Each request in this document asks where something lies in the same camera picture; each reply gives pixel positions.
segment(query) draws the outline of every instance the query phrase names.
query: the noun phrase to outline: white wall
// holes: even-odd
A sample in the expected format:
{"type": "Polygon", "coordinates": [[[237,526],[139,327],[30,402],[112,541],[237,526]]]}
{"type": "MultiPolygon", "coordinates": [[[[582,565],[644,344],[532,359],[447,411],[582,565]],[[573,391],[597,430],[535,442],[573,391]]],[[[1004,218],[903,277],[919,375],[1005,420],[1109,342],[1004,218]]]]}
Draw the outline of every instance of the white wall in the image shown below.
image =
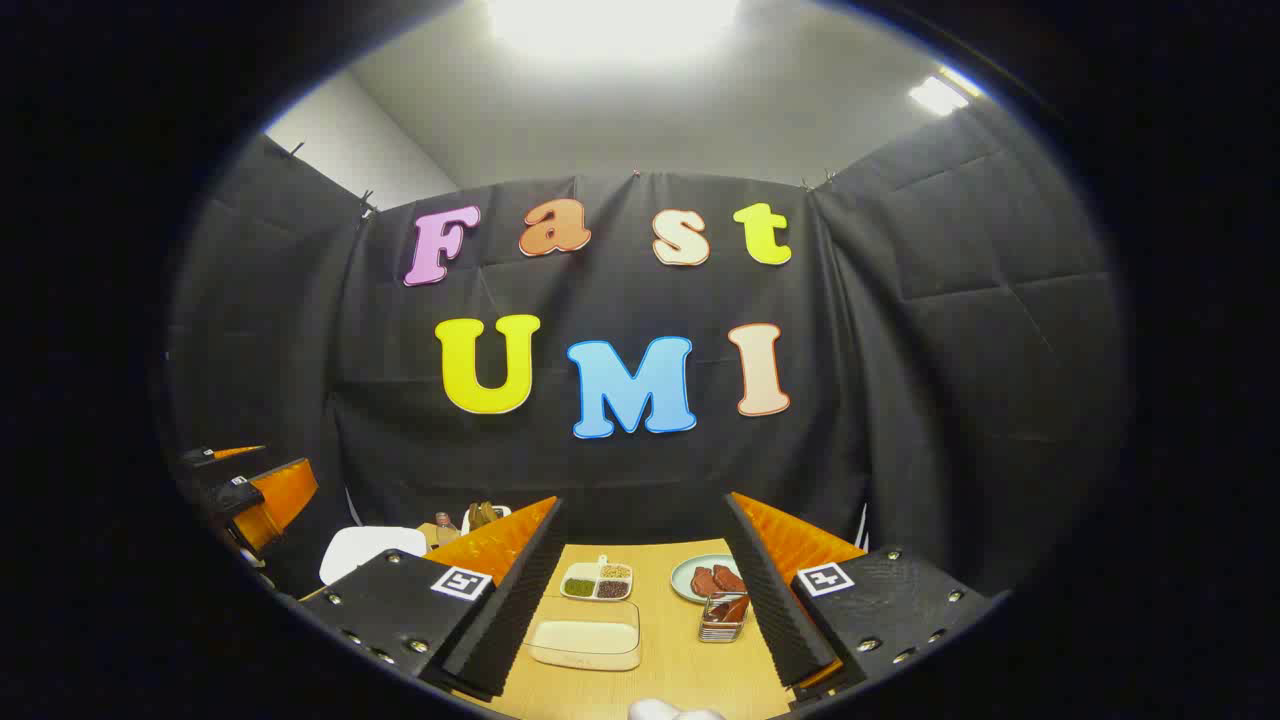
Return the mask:
{"type": "Polygon", "coordinates": [[[379,209],[458,190],[347,70],[317,86],[266,128],[266,135],[379,209]]]}

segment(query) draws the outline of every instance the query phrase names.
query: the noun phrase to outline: blue letter m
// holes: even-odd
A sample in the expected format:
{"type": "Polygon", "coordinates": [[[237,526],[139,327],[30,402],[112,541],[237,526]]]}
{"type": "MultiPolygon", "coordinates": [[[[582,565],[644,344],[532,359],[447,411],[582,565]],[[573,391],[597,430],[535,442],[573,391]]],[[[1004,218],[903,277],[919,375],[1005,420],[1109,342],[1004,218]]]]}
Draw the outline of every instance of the blue letter m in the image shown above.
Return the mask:
{"type": "Polygon", "coordinates": [[[613,423],[604,418],[605,402],[622,429],[634,433],[649,398],[653,398],[653,410],[644,427],[650,433],[692,428],[698,418],[689,411],[685,392],[685,357],[692,348],[689,338],[659,337],[649,343],[632,377],[618,352],[603,340],[570,346],[568,359],[577,365],[582,395],[582,419],[573,425],[573,434],[580,438],[612,436],[613,423]]]}

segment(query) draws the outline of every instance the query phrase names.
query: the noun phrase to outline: black curtain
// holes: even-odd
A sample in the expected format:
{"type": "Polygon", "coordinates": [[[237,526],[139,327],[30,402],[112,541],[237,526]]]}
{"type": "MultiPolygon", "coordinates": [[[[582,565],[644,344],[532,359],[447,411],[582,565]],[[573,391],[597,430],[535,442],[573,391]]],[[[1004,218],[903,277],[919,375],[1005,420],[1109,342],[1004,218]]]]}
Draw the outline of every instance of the black curtain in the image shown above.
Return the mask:
{"type": "Polygon", "coordinates": [[[1094,491],[1133,414],[1106,242],[1046,147],[972,99],[814,192],[860,281],[845,287],[868,366],[872,542],[945,556],[984,592],[1023,578],[1105,501],[1094,491]],[[861,310],[873,305],[892,328],[861,310]],[[909,372],[909,398],[883,389],[909,372]]]}
{"type": "Polygon", "coordinates": [[[166,350],[179,447],[266,445],[266,470],[307,457],[319,489],[264,559],[276,585],[320,585],[352,525],[325,388],[333,323],[362,204],[270,138],[211,188],[182,258],[166,350]]]}
{"type": "Polygon", "coordinates": [[[416,527],[468,502],[564,497],[589,543],[714,537],[739,491],[854,539],[902,543],[969,584],[1014,584],[1089,496],[1129,413],[1126,346],[1102,241],[1066,176],[986,100],[873,152],[813,191],[708,176],[508,182],[384,210],[270,141],[214,192],[180,281],[174,388],[188,445],[266,442],[306,455],[321,493],[268,557],[314,589],[332,533],[416,527]],[[586,209],[591,241],[529,258],[524,217],[586,209]],[[792,258],[746,251],[735,211],[768,202],[792,258]],[[468,205],[448,275],[406,287],[415,220],[468,205]],[[655,258],[653,217],[696,210],[709,259],[655,258]],[[435,325],[485,324],[476,373],[495,387],[494,322],[532,314],[534,389],[506,415],[445,396],[435,325]],[[745,418],[736,325],[773,323],[791,406],[745,418]],[[604,340],[631,372],[686,337],[698,425],[573,437],[568,346],[604,340]]]}

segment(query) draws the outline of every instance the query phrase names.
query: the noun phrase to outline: wooden table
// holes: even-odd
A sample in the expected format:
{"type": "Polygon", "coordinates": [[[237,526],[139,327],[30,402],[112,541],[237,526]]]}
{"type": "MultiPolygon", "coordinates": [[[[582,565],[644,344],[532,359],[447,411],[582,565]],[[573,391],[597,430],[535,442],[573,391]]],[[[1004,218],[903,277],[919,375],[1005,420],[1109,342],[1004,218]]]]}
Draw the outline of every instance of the wooden table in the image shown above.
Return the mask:
{"type": "MultiPolygon", "coordinates": [[[[521,646],[507,687],[493,702],[476,705],[525,720],[620,720],[627,707],[655,697],[681,710],[709,708],[730,720],[764,720],[787,712],[795,696],[782,687],[760,635],[754,609],[732,643],[698,639],[701,607],[677,596],[671,571],[698,555],[728,553],[723,539],[673,544],[566,544],[543,594],[559,594],[559,580],[573,562],[608,555],[635,570],[628,598],[640,610],[640,665],[623,673],[544,665],[521,646]]],[[[530,632],[538,625],[535,614],[530,632]]]]}

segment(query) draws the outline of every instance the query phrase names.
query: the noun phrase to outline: orange letter a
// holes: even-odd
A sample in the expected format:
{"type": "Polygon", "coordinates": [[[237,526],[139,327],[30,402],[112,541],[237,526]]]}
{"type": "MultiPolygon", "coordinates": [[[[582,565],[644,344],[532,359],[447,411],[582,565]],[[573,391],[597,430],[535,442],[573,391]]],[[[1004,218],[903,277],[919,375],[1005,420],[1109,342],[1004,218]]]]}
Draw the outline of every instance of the orange letter a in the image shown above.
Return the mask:
{"type": "Polygon", "coordinates": [[[591,240],[591,231],[582,227],[585,218],[586,209],[577,200],[562,197],[543,202],[525,215],[525,224],[530,228],[520,236],[520,251],[536,256],[582,247],[591,240]]]}

